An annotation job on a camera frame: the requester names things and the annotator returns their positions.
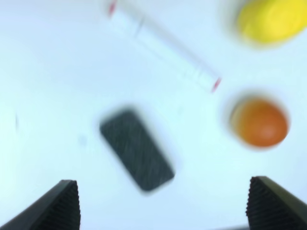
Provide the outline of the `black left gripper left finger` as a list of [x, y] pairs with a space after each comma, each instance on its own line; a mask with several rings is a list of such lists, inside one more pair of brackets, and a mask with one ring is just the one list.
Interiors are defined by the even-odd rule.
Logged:
[[75, 180], [61, 180], [2, 230], [79, 230], [81, 211]]

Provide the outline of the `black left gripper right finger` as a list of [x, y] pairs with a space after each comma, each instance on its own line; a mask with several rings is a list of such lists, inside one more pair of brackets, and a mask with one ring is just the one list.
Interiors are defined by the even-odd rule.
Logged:
[[307, 205], [266, 176], [252, 177], [246, 209], [251, 230], [305, 230]]

